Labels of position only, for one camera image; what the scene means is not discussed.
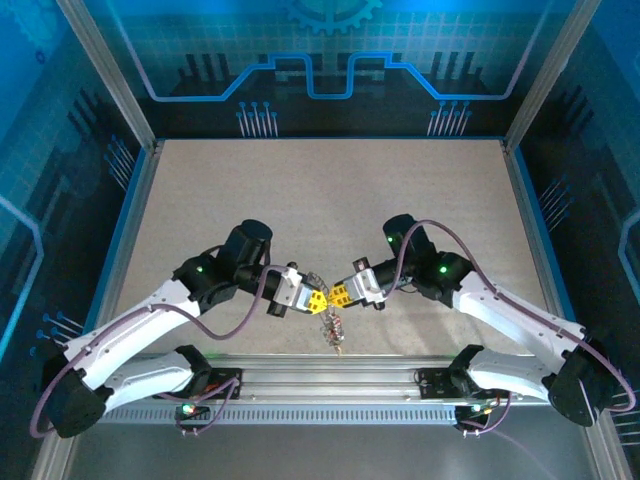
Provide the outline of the blue gear-print acrylic panel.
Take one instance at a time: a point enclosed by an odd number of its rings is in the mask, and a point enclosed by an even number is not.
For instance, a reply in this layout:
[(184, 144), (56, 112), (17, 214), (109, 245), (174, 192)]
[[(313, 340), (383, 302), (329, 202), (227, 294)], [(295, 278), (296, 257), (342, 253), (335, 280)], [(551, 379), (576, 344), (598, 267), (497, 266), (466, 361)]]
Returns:
[(504, 135), (575, 0), (84, 0), (160, 138)]

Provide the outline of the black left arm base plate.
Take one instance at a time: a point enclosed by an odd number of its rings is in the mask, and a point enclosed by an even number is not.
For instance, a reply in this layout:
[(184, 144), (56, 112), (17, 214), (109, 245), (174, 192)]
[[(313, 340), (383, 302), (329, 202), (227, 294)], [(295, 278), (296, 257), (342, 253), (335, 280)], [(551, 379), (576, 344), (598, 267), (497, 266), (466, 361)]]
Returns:
[(231, 389), (230, 399), (238, 400), (243, 384), (243, 374), (244, 370), (241, 368), (214, 368), (209, 377), (209, 385), (216, 391), (212, 399), (224, 400), (231, 386), (230, 381), (232, 378), (235, 378), (237, 383)]

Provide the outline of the small controller board with LEDs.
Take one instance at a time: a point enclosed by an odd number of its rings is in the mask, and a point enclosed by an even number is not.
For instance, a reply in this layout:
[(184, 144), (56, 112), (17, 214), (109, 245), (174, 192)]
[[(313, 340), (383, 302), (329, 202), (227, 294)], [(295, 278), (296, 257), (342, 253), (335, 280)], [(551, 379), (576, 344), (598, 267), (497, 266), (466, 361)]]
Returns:
[(479, 436), (481, 432), (491, 426), (491, 414), (501, 405), (499, 399), (485, 404), (473, 404), (470, 406), (456, 406), (454, 428), (464, 437), (469, 435)]
[(194, 402), (182, 403), (176, 410), (175, 424), (183, 437), (199, 436), (211, 427), (212, 420), (210, 409)]

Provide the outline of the aluminium frame post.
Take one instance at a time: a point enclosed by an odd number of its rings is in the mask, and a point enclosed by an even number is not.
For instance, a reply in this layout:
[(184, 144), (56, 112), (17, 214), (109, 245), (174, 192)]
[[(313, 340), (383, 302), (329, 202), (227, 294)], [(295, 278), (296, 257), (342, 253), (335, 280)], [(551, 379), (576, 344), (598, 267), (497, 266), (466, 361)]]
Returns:
[(602, 0), (575, 1), (504, 137), (504, 152), (507, 155), (513, 155), (523, 140), (601, 2)]
[(155, 134), (84, 1), (55, 1), (136, 140), (146, 153), (154, 153)]

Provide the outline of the brushed metal plate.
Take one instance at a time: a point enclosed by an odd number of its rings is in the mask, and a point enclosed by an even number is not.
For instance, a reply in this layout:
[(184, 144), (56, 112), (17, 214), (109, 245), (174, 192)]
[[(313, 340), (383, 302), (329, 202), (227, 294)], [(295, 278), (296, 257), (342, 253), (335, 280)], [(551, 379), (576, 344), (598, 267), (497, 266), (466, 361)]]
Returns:
[(601, 480), (583, 432), (520, 410), (479, 438), (444, 426), (100, 425), (67, 480)]

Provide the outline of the long aluminium base rail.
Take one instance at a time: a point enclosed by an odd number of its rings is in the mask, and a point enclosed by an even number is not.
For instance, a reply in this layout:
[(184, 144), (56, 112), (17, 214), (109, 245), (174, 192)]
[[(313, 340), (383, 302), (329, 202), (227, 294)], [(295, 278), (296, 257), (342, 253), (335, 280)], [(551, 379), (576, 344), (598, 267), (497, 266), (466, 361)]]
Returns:
[(451, 368), (466, 372), (480, 387), (508, 392), (517, 403), (545, 405), (549, 388), (542, 383), (550, 370), (533, 356), (482, 350), (469, 362), (442, 356), (388, 355), (202, 355), (172, 351), (139, 355), (110, 370), (87, 370), (90, 387), (113, 389), (107, 408), (113, 410), (147, 397), (172, 393), (187, 399), (185, 388), (195, 383), (202, 392), (216, 367), (241, 368), (240, 403), (471, 405), (490, 400), (425, 399), (413, 374), (419, 368)]

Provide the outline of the blue circuit-print acrylic panel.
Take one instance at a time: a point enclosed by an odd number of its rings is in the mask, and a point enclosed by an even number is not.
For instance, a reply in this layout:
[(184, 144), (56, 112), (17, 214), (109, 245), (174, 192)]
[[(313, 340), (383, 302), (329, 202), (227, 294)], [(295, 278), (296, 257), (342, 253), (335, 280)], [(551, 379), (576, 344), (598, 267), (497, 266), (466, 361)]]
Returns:
[(0, 480), (29, 480), (36, 350), (86, 325), (141, 154), (57, 1), (0, 0)]
[(636, 393), (612, 422), (640, 480), (640, 0), (602, 0), (519, 148), (577, 321)]

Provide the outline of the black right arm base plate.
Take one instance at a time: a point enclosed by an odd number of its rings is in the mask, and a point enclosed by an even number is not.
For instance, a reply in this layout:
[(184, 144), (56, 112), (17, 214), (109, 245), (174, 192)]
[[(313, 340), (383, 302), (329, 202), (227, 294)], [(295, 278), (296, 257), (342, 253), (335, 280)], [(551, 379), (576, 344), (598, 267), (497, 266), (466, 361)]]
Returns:
[(451, 368), (419, 368), (414, 371), (413, 381), (418, 386), (420, 397), (425, 399), (464, 399), (506, 401), (508, 392), (501, 389), (485, 389), (474, 382), (462, 370)]

